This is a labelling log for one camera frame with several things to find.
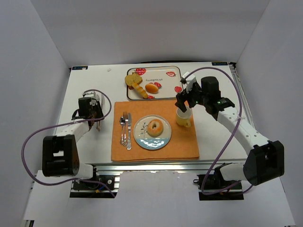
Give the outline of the metal serving tongs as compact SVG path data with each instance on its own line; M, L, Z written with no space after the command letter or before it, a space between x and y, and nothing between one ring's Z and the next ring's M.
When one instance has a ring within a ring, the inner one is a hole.
M96 103L95 103L95 108L96 108L96 116L95 118L102 118L104 116L103 111L102 111L102 97L99 95L96 95ZM101 120L96 121L96 129L97 131L100 131L101 129Z

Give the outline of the sugared bagel donut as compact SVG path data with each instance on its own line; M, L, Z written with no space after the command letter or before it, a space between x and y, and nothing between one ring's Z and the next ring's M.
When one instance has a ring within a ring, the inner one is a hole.
M153 119L147 126L147 132L152 137L158 137L162 134L164 129L163 123L159 119Z

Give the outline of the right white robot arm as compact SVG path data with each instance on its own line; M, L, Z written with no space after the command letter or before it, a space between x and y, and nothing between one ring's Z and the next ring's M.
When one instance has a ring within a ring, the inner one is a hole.
M197 83L195 76L181 80L186 88L177 94L175 105L182 112L202 105L216 121L223 125L247 153L244 164L227 163L215 168L219 182L248 181L253 186L281 177L285 173L284 146L280 141L270 141L257 132L234 103L221 96L216 77L204 77Z

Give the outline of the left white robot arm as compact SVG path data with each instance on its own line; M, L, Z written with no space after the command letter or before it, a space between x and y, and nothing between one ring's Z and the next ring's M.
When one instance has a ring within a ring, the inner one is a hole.
M102 99L94 92L78 99L79 108L73 113L73 124L54 136L43 139L42 171L46 177L68 176L92 180L94 166L80 162L77 142L93 126L100 130L103 117Z

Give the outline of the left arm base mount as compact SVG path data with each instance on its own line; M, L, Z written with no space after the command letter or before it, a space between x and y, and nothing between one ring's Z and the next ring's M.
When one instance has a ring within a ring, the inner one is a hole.
M98 175L97 178L116 196L120 182L119 176ZM113 195L103 184L73 181L70 198L113 199Z

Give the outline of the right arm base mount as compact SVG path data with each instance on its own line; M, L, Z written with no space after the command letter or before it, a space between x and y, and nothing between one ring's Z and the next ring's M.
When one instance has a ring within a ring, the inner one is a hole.
M202 182L205 175L197 175L197 179L193 180L193 184L198 186L198 194L200 201L235 201L235 200L244 200L244 196L242 194L242 185L241 183L236 186L224 190L222 192L212 194L212 195L204 195L202 194ZM219 173L219 167L214 169L214 172L210 174L204 186L204 190L206 192L213 192L216 190L221 190L227 186L236 183L237 181L225 181L223 180L222 175Z

